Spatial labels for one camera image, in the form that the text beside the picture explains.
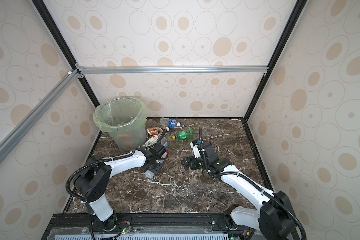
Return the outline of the green soda bottle yellow cap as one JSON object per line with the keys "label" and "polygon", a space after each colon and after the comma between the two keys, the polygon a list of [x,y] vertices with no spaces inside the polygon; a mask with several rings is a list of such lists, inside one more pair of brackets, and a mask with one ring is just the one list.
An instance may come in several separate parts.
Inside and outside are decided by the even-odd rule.
{"label": "green soda bottle yellow cap", "polygon": [[172,139],[177,142],[187,141],[194,137],[194,129],[190,128],[184,131],[180,131],[172,136]]}

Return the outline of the green mesh bin with liner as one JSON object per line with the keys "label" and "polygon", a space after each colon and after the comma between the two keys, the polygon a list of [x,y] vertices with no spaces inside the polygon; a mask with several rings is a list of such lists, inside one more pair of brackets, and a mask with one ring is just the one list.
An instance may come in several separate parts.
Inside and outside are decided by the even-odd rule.
{"label": "green mesh bin with liner", "polygon": [[123,97],[110,100],[95,109],[93,120],[101,132],[109,134],[119,149],[131,151],[147,138],[147,106],[141,100]]}

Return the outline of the white bottle red cap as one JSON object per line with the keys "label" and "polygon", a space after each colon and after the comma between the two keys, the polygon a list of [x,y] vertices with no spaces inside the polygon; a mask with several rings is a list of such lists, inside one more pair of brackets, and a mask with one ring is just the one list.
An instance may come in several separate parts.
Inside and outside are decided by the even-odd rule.
{"label": "white bottle red cap", "polygon": [[150,171],[150,170],[146,170],[146,171],[145,171],[145,176],[146,176],[146,178],[148,178],[148,179],[152,179],[152,178],[155,176],[155,173],[152,172],[152,171]]}

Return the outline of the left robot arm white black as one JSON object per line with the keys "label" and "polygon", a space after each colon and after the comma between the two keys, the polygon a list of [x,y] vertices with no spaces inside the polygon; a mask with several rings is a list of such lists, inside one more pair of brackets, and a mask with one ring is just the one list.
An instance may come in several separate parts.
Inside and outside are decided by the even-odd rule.
{"label": "left robot arm white black", "polygon": [[89,213],[101,222],[108,222],[114,210],[106,197],[106,189],[111,177],[124,171],[141,168],[145,176],[152,179],[163,166],[168,156],[166,144],[154,144],[150,148],[139,148],[128,154],[100,158],[92,156],[87,164],[76,170],[66,182],[66,191],[81,200]]}

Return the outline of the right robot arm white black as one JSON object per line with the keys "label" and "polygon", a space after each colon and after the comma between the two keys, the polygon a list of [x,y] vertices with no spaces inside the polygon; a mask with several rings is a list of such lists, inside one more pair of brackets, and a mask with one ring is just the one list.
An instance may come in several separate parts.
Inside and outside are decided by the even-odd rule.
{"label": "right robot arm white black", "polygon": [[190,146],[194,156],[182,160],[186,171],[201,169],[209,176],[221,179],[254,206],[254,209],[247,209],[233,205],[225,211],[223,221],[229,230],[248,227],[251,233],[257,230],[267,240],[285,240],[295,229],[299,229],[302,239],[306,239],[305,230],[286,194],[261,186],[228,159],[219,158],[210,142],[194,140]]}

